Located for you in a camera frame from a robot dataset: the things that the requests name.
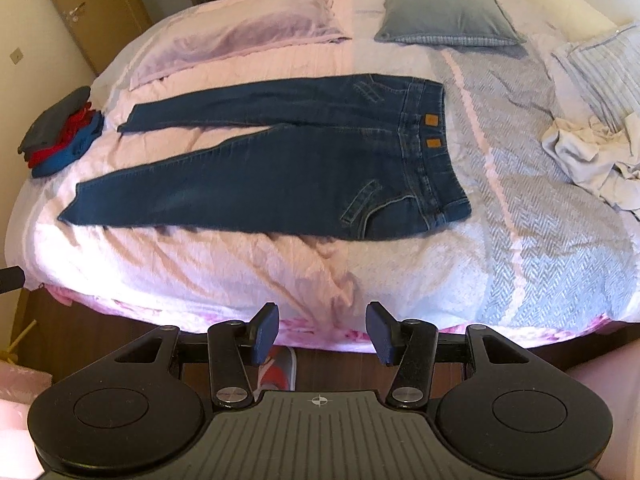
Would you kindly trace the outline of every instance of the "round pad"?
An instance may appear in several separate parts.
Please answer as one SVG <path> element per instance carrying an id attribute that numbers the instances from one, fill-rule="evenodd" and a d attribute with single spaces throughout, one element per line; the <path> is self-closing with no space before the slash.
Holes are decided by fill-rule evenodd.
<path id="1" fill-rule="evenodd" d="M 105 388 L 80 397 L 74 413 L 92 428 L 112 430 L 140 420 L 149 409 L 146 397 L 126 388 Z"/>
<path id="2" fill-rule="evenodd" d="M 200 397 L 167 373 L 136 366 L 119 365 L 105 379 L 79 373 L 36 399 L 28 424 L 44 462 L 78 476 L 130 474 L 194 439 L 204 420 Z"/>
<path id="3" fill-rule="evenodd" d="M 522 433 L 544 433 L 560 426 L 566 419 L 561 400 L 544 392 L 520 390 L 494 400 L 494 415 L 507 428 Z"/>
<path id="4" fill-rule="evenodd" d="M 440 401 L 436 424 L 452 448 L 501 476 L 547 477 L 589 465 L 606 447 L 606 404 L 559 370 L 489 365 Z"/>

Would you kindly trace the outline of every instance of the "metal screw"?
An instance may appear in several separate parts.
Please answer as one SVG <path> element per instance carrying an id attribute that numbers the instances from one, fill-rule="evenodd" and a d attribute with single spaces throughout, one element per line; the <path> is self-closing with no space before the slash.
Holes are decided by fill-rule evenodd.
<path id="1" fill-rule="evenodd" d="M 418 402 L 424 394 L 418 388 L 404 386 L 396 388 L 391 396 L 398 402 Z"/>
<path id="2" fill-rule="evenodd" d="M 239 388 L 238 386 L 228 386 L 226 388 L 221 388 L 216 392 L 216 397 L 220 402 L 227 402 L 229 404 L 242 402 L 248 396 L 249 394 L 246 390 L 244 388 Z"/>

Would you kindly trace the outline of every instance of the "pink fabric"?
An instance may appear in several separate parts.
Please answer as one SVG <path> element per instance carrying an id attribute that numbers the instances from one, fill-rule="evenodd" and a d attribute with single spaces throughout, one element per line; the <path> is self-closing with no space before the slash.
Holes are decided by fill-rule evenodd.
<path id="1" fill-rule="evenodd" d="M 109 316 L 124 316 L 157 325 L 175 325 L 187 332 L 204 333 L 212 324 L 232 319 L 232 317 L 221 316 L 219 313 L 206 309 L 191 310 L 190 312 L 155 310 L 128 305 L 120 301 L 106 300 L 105 298 L 98 298 L 97 296 L 86 296 L 60 286 L 45 285 L 45 287 L 56 300 L 66 305 L 71 305 L 73 301 L 77 301 L 97 312 Z M 470 324 L 471 323 L 465 323 L 451 326 L 443 328 L 440 331 L 444 333 L 463 334 L 465 333 L 466 327 Z M 569 332 L 555 328 L 536 327 L 492 328 L 524 348 L 534 348 L 551 343 L 568 341 L 569 339 L 574 339 L 592 332 L 599 332 L 604 327 L 612 324 L 620 325 L 620 323 L 612 322 L 607 316 L 602 314 L 591 321 L 590 325 L 583 332 Z M 319 348 L 337 352 L 374 352 L 369 336 L 363 332 L 340 328 L 322 332 L 303 318 L 281 319 L 276 344 L 293 346 L 295 348 Z"/>
<path id="2" fill-rule="evenodd" d="M 43 473 L 27 414 L 49 386 L 51 375 L 0 361 L 0 478 L 31 480 Z"/>
<path id="3" fill-rule="evenodd" d="M 31 404 L 50 386 L 50 374 L 0 361 L 0 399 Z"/>
<path id="4" fill-rule="evenodd" d="M 155 38 L 129 89 L 213 59 L 346 39 L 329 0 L 224 0 L 198 8 Z"/>

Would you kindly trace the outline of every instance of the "pink pillow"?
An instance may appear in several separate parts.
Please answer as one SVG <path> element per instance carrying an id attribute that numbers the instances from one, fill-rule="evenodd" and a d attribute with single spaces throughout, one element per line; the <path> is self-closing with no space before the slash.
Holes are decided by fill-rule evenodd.
<path id="1" fill-rule="evenodd" d="M 349 39 L 330 0 L 239 0 L 195 12 L 163 29 L 129 82 L 133 90 L 213 59 L 280 46 Z"/>

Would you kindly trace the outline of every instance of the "pink bedsheet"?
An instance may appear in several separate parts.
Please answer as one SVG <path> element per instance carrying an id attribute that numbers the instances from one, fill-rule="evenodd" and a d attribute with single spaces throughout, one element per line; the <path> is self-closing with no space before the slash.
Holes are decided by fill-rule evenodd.
<path id="1" fill-rule="evenodd" d="M 140 306 L 132 306 L 120 301 L 105 300 L 97 296 L 86 296 L 68 288 L 55 285 L 45 285 L 49 293 L 60 303 L 71 305 L 73 301 L 84 304 L 89 308 L 109 316 L 124 316 L 156 325 L 176 325 L 182 330 L 193 333 L 204 333 L 209 326 L 228 318 L 208 310 L 191 310 L 190 312 L 172 312 L 156 310 Z M 551 343 L 568 341 L 592 332 L 599 332 L 604 327 L 611 327 L 619 322 L 610 320 L 604 314 L 594 319 L 583 332 L 569 332 L 555 328 L 505 328 L 492 327 L 505 337 L 524 348 L 534 348 Z M 441 329 L 441 332 L 463 334 L 469 323 L 459 324 Z M 280 331 L 276 344 L 293 346 L 295 348 L 322 348 L 336 352 L 374 353 L 369 336 L 357 330 L 332 329 L 330 332 L 318 332 L 308 320 L 304 318 L 281 319 Z"/>

